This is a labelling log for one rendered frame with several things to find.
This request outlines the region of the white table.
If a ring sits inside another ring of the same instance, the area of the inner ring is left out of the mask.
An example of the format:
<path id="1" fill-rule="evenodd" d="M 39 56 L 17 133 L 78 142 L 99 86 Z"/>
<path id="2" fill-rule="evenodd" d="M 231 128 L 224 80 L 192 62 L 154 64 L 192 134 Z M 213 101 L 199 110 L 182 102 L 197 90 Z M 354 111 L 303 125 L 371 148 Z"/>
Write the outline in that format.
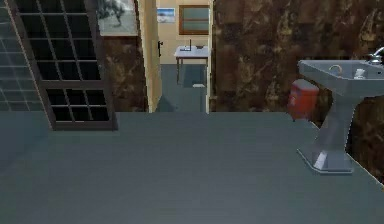
<path id="1" fill-rule="evenodd" d="M 209 56 L 210 49 L 207 46 L 203 46 L 201 49 L 194 45 L 191 45 L 189 49 L 186 49 L 185 46 L 178 46 L 174 53 L 176 59 L 176 82 L 180 81 L 180 68 L 184 60 L 205 60 L 205 65 L 208 65 Z"/>

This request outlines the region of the cream room door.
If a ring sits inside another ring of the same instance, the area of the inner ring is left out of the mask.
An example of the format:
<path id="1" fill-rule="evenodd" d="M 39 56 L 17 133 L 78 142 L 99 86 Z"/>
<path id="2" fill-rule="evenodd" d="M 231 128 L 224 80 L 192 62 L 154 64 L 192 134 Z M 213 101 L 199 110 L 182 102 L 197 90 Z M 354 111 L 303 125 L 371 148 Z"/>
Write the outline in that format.
<path id="1" fill-rule="evenodd" d="M 162 96 L 156 0 L 137 0 L 147 85 L 148 111 L 156 111 Z"/>

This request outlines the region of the brown framed window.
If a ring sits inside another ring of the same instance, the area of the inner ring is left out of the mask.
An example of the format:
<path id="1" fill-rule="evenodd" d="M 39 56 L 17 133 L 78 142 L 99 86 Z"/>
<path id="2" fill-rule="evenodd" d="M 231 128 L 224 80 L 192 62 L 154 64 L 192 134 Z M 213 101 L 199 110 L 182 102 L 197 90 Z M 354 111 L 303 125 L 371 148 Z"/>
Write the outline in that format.
<path id="1" fill-rule="evenodd" d="M 207 35 L 209 33 L 208 5 L 179 6 L 179 34 Z"/>

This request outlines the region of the red bin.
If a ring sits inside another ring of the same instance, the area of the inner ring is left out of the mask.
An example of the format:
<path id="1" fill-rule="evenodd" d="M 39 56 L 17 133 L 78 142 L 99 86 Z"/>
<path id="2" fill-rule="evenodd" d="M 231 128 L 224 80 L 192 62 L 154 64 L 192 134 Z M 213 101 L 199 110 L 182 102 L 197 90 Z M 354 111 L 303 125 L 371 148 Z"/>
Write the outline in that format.
<path id="1" fill-rule="evenodd" d="M 309 120 L 316 105 L 319 88 L 305 79 L 297 79 L 291 85 L 288 113 L 294 120 Z"/>

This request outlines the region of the dark brown glass-paned partition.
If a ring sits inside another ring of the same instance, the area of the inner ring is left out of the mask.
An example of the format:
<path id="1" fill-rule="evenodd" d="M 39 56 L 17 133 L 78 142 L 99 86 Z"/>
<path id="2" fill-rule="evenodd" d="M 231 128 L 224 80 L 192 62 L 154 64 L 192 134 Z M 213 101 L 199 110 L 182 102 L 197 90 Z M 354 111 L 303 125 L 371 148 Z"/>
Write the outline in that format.
<path id="1" fill-rule="evenodd" d="M 3 0 L 49 126 L 114 131 L 97 0 Z"/>

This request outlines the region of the silver faucet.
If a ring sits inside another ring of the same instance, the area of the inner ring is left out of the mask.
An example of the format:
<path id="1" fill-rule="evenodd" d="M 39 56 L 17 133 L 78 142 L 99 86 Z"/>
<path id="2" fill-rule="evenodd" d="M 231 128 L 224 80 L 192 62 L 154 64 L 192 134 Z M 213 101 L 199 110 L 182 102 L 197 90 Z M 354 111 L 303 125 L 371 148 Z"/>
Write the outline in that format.
<path id="1" fill-rule="evenodd" d="M 372 65 L 380 65 L 382 63 L 381 53 L 384 51 L 384 47 L 377 49 L 374 53 L 370 54 L 368 62 Z"/>

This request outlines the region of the blue framed wall picture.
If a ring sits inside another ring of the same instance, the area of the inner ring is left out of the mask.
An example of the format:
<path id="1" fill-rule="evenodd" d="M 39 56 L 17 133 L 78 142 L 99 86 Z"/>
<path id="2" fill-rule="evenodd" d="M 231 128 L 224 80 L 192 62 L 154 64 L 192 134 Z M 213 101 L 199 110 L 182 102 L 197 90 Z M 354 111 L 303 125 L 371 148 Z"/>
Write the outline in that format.
<path id="1" fill-rule="evenodd" d="M 175 9 L 174 8 L 158 8 L 157 21 L 159 23 L 174 23 Z"/>

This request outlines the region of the grey framed wall picture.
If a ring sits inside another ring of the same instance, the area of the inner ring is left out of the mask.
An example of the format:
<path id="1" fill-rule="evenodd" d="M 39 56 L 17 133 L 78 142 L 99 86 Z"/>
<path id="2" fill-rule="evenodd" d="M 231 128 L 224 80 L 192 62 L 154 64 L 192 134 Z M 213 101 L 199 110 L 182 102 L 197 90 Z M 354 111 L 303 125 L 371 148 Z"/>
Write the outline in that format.
<path id="1" fill-rule="evenodd" d="M 135 0 L 97 0 L 97 19 L 102 36 L 137 36 Z"/>

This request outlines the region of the grey pedestal sink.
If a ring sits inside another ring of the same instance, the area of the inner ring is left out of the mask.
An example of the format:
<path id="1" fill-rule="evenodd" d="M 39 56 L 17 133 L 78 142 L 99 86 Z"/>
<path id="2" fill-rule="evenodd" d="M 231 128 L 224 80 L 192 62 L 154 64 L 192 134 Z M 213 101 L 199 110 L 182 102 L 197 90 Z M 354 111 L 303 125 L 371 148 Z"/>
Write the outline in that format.
<path id="1" fill-rule="evenodd" d="M 384 95 L 384 66 L 366 60 L 300 60 L 299 73 L 332 92 L 332 106 L 309 145 L 298 149 L 305 162 L 322 174 L 350 174 L 345 152 L 356 106 L 365 97 Z"/>

